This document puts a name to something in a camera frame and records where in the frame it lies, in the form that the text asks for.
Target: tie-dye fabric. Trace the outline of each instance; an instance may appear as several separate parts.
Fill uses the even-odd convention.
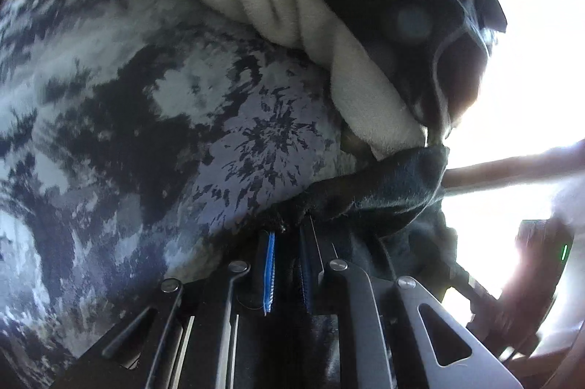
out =
[[[327,74],[197,0],[0,11],[0,349],[47,387],[246,215],[355,169]]]

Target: black metal bar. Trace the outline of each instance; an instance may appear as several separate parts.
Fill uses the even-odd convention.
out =
[[[249,270],[245,262],[232,262],[208,278],[187,343],[178,389],[226,389],[231,377],[228,362],[233,286]]]
[[[498,300],[461,265],[457,263],[449,265],[449,283],[471,302],[472,308],[477,305],[490,312],[497,310]]]
[[[229,342],[229,353],[227,356],[227,373],[228,378],[226,382],[226,389],[233,389],[233,375],[236,368],[236,347],[238,345],[238,325],[240,323],[240,315],[234,315],[232,319],[232,328]]]
[[[319,307],[319,302],[315,300],[315,297],[323,281],[325,269],[310,216],[305,217],[299,227],[299,259],[305,308],[313,315],[321,313],[324,309]]]
[[[334,301],[339,322],[341,389],[392,389],[370,278],[360,267],[343,260],[331,261],[325,273],[325,285],[333,285],[327,294]]]

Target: window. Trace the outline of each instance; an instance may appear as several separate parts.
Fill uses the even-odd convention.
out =
[[[446,141],[449,168],[537,154],[585,137],[585,1],[499,1],[508,32],[494,47],[477,103]],[[585,182],[572,178],[573,187],[575,180]],[[458,233],[458,263],[498,297],[517,263],[520,221],[548,218],[567,186],[557,180],[445,198],[447,224]],[[563,276],[541,329],[558,331],[567,292]],[[469,321],[469,301],[455,290],[444,306],[460,323]]]

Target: black device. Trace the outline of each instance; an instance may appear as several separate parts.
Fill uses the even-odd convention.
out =
[[[413,278],[370,278],[338,258],[331,242],[320,240],[310,217],[298,241],[307,315],[332,315],[337,321],[341,389],[521,389]],[[245,375],[253,366],[246,338],[250,328],[286,324],[265,315],[269,303],[250,306],[254,295],[262,303],[272,297],[272,251],[273,237],[260,239],[254,264],[235,260],[188,284],[164,280],[148,304],[125,316],[52,389],[263,388]],[[315,387],[299,382],[298,374],[283,372],[279,378],[274,387]]]
[[[557,217],[523,220],[516,236],[520,262],[498,300],[464,272],[455,272],[460,276],[453,286],[469,298],[474,313],[467,328],[492,354],[500,357],[511,348],[508,362],[517,353],[535,351],[537,331],[555,302],[573,240],[572,229]]]

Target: metal rivet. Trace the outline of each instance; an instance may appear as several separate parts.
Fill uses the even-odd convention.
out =
[[[331,270],[334,270],[336,272],[341,272],[341,271],[347,269],[347,262],[344,260],[341,260],[340,258],[335,258],[329,263],[329,266],[330,266]]]
[[[241,274],[248,269],[248,264],[243,260],[234,260],[233,262],[229,263],[227,268],[229,268],[230,272]]]
[[[409,290],[411,288],[416,287],[416,280],[412,277],[400,277],[399,278],[399,287],[405,290]]]
[[[176,292],[180,286],[181,282],[176,278],[167,278],[166,280],[163,280],[163,283],[160,284],[160,290],[165,293],[173,293]]]

